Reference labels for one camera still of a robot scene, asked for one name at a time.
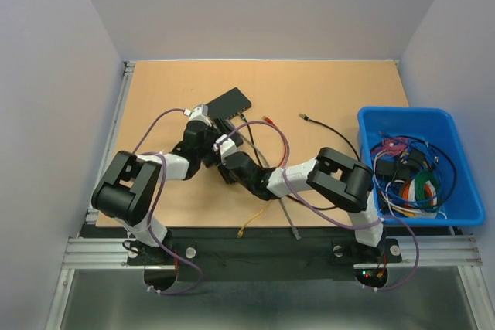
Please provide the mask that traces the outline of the black network switch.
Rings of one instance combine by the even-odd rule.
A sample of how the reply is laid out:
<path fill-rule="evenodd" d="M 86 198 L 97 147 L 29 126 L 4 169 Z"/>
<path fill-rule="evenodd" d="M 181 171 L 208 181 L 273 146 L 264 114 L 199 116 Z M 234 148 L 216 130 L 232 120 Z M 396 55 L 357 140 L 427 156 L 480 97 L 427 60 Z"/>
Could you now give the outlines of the black network switch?
<path fill-rule="evenodd" d="M 230 120 L 251 108 L 251 101 L 237 87 L 207 103 L 208 117 Z"/>

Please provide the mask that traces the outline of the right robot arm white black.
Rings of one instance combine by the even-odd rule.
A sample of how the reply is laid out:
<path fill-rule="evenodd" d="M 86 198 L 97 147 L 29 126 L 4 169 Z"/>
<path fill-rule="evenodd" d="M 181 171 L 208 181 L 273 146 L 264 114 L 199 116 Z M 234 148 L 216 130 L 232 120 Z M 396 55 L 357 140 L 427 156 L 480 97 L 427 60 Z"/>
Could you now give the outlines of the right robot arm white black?
<path fill-rule="evenodd" d="M 245 152 L 216 147 L 221 164 L 236 182 L 252 195 L 268 201 L 294 196 L 313 213 L 334 226 L 354 231 L 356 252 L 364 260 L 374 260 L 384 251 L 384 222 L 369 201 L 373 190 L 372 171 L 362 162 L 332 148 L 321 148 L 316 157 L 299 165 L 261 167 Z M 349 224 L 340 223 L 300 195 L 315 191 L 337 209 L 347 213 Z"/>

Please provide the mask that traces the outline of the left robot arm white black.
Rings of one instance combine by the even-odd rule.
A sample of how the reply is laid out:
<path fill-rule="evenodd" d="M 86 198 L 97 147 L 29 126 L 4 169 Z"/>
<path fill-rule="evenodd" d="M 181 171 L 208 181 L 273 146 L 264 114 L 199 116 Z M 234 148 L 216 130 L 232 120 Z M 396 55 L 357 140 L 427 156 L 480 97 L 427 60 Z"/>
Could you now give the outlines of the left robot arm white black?
<path fill-rule="evenodd" d="M 172 235 L 154 211 L 165 182 L 189 180 L 202 165 L 220 163 L 213 147 L 223 134 L 218 125 L 189 121 L 183 139 L 170 153 L 119 151 L 114 156 L 91 196 L 91 205 L 134 236 L 134 242 L 122 244 L 130 260 L 143 257 L 156 265 L 169 258 L 187 262 L 172 250 Z"/>

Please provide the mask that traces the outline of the blue plastic bin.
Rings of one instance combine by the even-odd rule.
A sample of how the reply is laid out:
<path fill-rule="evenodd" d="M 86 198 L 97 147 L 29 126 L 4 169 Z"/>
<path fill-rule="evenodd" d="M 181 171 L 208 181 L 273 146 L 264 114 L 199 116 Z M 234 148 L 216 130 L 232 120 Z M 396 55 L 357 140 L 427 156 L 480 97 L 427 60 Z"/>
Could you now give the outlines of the blue plastic bin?
<path fill-rule="evenodd" d="M 387 223 L 479 226 L 485 208 L 452 117 L 436 108 L 364 107 L 360 154 Z"/>

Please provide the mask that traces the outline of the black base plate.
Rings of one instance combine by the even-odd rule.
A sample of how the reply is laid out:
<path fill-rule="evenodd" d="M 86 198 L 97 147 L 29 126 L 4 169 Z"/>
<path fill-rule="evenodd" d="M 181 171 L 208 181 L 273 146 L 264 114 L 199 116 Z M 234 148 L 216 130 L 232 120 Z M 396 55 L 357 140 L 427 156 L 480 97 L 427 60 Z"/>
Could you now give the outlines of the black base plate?
<path fill-rule="evenodd" d="M 359 280 L 383 287 L 387 266 L 400 263 L 398 242 L 360 245 L 354 233 L 338 227 L 303 227 L 296 239 L 287 227 L 254 227 L 242 237 L 230 227 L 174 227 L 166 248 L 126 240 L 130 266 L 144 267 L 145 283 L 166 289 L 174 281 Z"/>

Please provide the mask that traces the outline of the aluminium frame rail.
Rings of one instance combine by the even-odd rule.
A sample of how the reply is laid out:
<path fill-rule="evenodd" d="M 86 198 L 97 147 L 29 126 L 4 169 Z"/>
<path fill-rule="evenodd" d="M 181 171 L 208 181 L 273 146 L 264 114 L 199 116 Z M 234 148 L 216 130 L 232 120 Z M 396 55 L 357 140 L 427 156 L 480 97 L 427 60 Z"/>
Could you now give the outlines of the aluminium frame rail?
<path fill-rule="evenodd" d="M 114 107 L 111 126 L 106 138 L 104 153 L 97 170 L 97 177 L 101 177 L 108 166 L 111 153 L 114 150 L 121 117 L 127 100 L 128 91 L 135 70 L 135 61 L 123 62 L 123 75 L 119 85 L 117 103 Z M 127 269 L 125 251 L 118 243 L 117 237 L 84 238 L 77 233 L 67 241 L 63 254 L 60 275 L 57 281 L 55 294 L 49 310 L 46 323 L 47 329 L 61 329 L 65 312 L 70 302 L 74 278 L 79 270 L 120 270 Z"/>

